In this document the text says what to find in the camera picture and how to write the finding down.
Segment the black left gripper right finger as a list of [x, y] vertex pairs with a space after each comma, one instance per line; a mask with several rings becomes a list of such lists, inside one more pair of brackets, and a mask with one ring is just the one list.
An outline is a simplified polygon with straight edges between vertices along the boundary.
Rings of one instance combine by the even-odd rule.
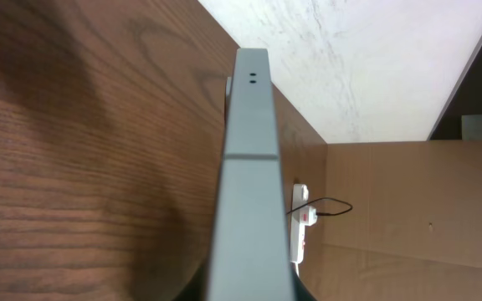
[[316, 301], [314, 296], [301, 282], [299, 276], [296, 273], [293, 274], [293, 282], [296, 301]]

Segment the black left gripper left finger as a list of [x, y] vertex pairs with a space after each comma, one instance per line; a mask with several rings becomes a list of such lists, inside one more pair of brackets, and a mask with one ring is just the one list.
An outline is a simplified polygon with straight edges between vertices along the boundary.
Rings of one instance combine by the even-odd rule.
[[208, 264], [203, 263], [173, 301], [204, 301], [208, 286]]

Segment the Galaxy S25 smartphone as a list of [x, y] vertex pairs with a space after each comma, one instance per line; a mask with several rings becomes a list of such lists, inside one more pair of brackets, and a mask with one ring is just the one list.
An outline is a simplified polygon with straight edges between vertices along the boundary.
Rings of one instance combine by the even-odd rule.
[[206, 300], [292, 300], [279, 137], [262, 48], [236, 53]]

